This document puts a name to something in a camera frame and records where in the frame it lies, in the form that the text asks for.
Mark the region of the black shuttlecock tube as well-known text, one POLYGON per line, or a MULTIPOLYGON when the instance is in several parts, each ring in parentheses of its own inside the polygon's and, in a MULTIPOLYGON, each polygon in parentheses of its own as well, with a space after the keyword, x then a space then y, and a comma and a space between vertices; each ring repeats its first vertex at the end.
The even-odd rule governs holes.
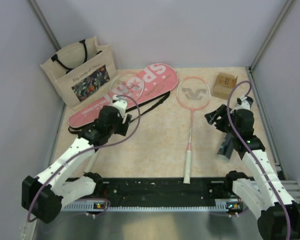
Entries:
POLYGON ((228 163, 231 159, 233 151, 233 136, 230 133, 227 133, 219 146, 219 149, 216 153, 216 158, 223 163, 228 163))

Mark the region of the pink racket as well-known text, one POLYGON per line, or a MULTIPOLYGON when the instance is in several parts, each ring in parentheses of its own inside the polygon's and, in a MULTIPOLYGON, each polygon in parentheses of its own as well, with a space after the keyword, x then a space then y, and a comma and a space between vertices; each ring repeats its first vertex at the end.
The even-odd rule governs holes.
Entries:
POLYGON ((144 91, 145 83, 140 73, 135 71, 126 71, 119 74, 109 87, 109 96, 126 95, 132 97, 135 101, 141 97, 144 91))
POLYGON ((208 106, 211 100, 211 90, 206 81, 198 76, 188 76, 178 85, 176 99, 180 106, 190 111, 188 143, 184 159, 183 183, 191 183, 192 171, 192 138, 195 112, 208 106))

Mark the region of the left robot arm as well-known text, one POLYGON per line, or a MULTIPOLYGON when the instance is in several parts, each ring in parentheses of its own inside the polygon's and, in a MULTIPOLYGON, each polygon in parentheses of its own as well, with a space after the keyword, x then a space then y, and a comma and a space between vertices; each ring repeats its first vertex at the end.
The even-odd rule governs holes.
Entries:
POLYGON ((118 100, 105 105, 94 122, 83 128, 70 147, 37 176, 27 176, 21 184, 21 206, 43 223, 52 222, 66 205, 90 195, 99 198, 104 191, 99 175, 88 172, 75 181, 70 175, 99 148, 105 147, 112 135, 125 136, 132 116, 126 114, 128 103, 118 100))

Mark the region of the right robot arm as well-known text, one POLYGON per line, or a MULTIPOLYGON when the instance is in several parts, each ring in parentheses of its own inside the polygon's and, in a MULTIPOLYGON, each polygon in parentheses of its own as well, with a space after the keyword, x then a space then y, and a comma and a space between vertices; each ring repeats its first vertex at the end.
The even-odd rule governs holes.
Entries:
POLYGON ((257 220, 264 240, 300 240, 300 203, 286 190, 272 168, 265 147, 254 135, 254 114, 249 108, 229 110, 221 105, 205 114, 208 124, 231 134, 234 149, 249 168, 253 180, 242 172, 226 175, 223 192, 229 198, 240 197, 257 220))

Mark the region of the pink racket cover bag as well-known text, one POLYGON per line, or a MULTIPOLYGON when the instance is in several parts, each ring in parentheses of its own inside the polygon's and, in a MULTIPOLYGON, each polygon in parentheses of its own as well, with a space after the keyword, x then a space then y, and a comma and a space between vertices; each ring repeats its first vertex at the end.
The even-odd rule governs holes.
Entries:
MULTIPOLYGON (((171 66, 164 63, 151 64, 142 70, 126 70, 124 72, 127 71, 140 73, 144 81, 142 95, 136 100, 139 106, 152 103, 164 96, 164 94, 171 92, 178 83, 177 72, 171 66)), ((100 89, 96 93, 94 100, 90 101, 87 106, 70 115, 68 124, 71 128, 79 129, 92 123, 99 116, 101 108, 112 103, 113 98, 109 95, 111 83, 104 85, 103 89, 100 89)))

